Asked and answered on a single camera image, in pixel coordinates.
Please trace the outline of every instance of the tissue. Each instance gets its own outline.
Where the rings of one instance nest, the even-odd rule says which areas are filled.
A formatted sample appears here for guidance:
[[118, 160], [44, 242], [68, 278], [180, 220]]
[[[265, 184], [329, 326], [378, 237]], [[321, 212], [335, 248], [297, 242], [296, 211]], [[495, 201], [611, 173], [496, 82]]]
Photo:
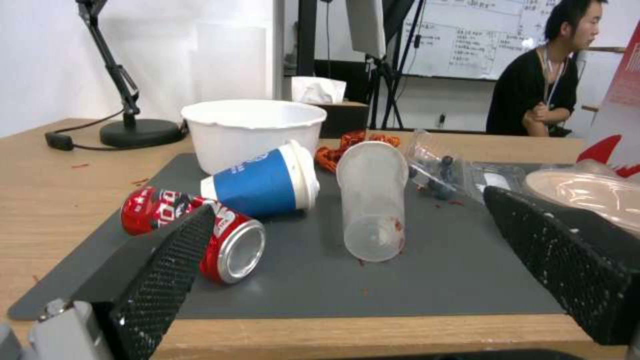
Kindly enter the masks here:
[[291, 98], [295, 102], [337, 104], [342, 102], [346, 87], [344, 81], [294, 76], [291, 78]]

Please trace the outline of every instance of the tissue box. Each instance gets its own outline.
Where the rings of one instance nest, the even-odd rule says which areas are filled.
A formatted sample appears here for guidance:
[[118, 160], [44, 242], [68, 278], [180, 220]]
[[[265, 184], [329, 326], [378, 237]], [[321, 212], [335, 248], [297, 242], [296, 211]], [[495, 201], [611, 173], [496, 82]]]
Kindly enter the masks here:
[[345, 101], [338, 104], [311, 104], [326, 111], [326, 120], [320, 129], [321, 138], [340, 138], [342, 134], [367, 128], [369, 106]]

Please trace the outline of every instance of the black shirt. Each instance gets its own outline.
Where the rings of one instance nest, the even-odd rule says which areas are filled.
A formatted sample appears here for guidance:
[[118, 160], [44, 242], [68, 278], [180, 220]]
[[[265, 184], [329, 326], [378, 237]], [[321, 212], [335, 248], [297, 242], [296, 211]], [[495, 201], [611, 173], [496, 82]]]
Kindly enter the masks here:
[[[575, 89], [578, 86], [578, 68], [568, 58], [566, 70], [557, 79], [558, 85], [549, 102], [549, 110], [565, 108], [570, 113], [575, 106]], [[549, 85], [551, 94], [553, 84]], [[544, 102], [545, 77], [536, 50], [518, 56], [500, 75], [493, 89], [491, 108], [486, 119], [486, 132], [495, 135], [527, 135], [522, 117], [527, 110]]]

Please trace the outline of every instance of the gray mat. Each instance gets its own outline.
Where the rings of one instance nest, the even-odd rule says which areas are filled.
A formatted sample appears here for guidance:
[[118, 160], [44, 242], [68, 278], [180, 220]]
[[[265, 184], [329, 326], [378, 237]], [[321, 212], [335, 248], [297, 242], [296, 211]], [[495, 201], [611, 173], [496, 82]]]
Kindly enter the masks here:
[[[403, 252], [386, 263], [359, 262], [342, 242], [335, 176], [317, 173], [316, 208], [261, 219], [267, 245], [254, 273], [233, 286], [198, 277], [180, 318], [563, 313], [500, 237], [487, 210], [466, 197], [450, 204], [409, 184]], [[195, 155], [181, 154], [150, 184], [198, 193], [203, 177]], [[34, 320], [49, 300], [69, 298], [130, 238], [115, 213], [14, 304], [9, 316]]]

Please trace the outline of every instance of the plastic cup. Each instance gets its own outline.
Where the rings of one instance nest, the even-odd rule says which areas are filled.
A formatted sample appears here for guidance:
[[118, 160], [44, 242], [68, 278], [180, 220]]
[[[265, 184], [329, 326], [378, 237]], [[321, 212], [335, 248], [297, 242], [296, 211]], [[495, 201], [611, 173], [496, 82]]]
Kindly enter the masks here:
[[320, 184], [311, 153], [296, 140], [200, 182], [200, 193], [250, 217], [311, 209]]
[[384, 261], [404, 247], [404, 156], [384, 142], [349, 148], [336, 171], [342, 196], [344, 244], [366, 261]]

